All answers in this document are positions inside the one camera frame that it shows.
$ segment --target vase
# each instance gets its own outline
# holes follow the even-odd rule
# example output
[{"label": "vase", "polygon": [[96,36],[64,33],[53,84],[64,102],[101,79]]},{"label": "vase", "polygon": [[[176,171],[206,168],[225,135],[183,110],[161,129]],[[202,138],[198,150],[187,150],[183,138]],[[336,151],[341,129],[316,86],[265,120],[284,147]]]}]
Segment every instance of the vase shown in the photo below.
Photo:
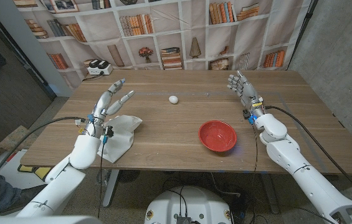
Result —
[{"label": "vase", "polygon": [[199,48],[198,40],[196,37],[193,38],[193,42],[191,44],[191,51],[189,52],[189,56],[192,58],[198,58],[201,55],[201,49]]}]

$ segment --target white ball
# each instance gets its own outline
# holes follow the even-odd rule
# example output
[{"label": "white ball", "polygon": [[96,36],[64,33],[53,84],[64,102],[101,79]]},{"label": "white ball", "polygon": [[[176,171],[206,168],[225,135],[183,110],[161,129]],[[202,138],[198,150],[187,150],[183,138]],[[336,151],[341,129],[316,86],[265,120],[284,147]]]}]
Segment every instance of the white ball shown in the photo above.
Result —
[{"label": "white ball", "polygon": [[177,96],[170,96],[169,101],[172,104],[176,104],[178,102],[178,98],[177,98]]}]

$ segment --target table surface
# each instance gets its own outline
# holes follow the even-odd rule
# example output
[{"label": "table surface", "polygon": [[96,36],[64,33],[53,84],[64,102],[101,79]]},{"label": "table surface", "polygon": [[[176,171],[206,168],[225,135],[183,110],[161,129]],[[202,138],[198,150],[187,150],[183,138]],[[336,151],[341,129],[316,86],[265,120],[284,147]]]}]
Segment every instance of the table surface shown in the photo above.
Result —
[{"label": "table surface", "polygon": [[[130,90],[136,94],[117,115],[141,118],[132,147],[105,169],[185,170],[213,172],[252,172],[255,167],[255,137],[252,126],[242,117],[239,97],[227,87],[227,78],[235,71],[213,70],[117,70],[97,80],[85,81],[76,90],[56,118],[87,117],[100,95],[115,81],[126,83],[112,102]],[[244,72],[264,99],[265,105],[278,106],[296,116],[317,138],[328,153],[352,174],[352,135],[333,117],[304,79],[293,71]],[[172,105],[168,98],[176,95]],[[277,110],[268,110],[286,125],[288,133],[300,145],[302,154],[320,172],[339,174],[339,170],[292,118]],[[209,120],[230,124],[237,133],[237,144],[222,154],[203,146],[199,127]],[[74,121],[48,125],[30,147],[21,163],[27,166],[54,166],[74,148],[79,135]],[[267,155],[258,139],[257,171],[283,173]],[[99,167],[97,156],[92,167]]]}]

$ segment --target white robot body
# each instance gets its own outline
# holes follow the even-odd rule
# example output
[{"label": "white robot body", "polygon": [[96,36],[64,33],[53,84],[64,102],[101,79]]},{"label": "white robot body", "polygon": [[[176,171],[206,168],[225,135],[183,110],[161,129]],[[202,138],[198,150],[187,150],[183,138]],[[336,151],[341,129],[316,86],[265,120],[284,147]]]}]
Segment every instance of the white robot body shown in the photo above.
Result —
[{"label": "white robot body", "polygon": [[[180,193],[181,187],[171,189]],[[231,213],[228,204],[215,193],[196,186],[184,186],[181,195],[187,203],[188,217],[201,224],[231,224]],[[180,214],[180,195],[165,191],[157,196],[148,206],[145,213],[145,224],[177,223]],[[181,198],[181,216],[185,217],[186,207]]]}]

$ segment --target gray door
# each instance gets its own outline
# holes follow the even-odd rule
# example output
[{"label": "gray door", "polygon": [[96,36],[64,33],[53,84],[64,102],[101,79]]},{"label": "gray door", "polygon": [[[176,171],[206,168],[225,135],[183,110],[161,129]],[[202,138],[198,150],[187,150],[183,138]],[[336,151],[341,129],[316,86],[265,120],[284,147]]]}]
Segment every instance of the gray door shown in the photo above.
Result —
[{"label": "gray door", "polygon": [[29,128],[51,100],[0,39],[0,142],[18,126]]}]

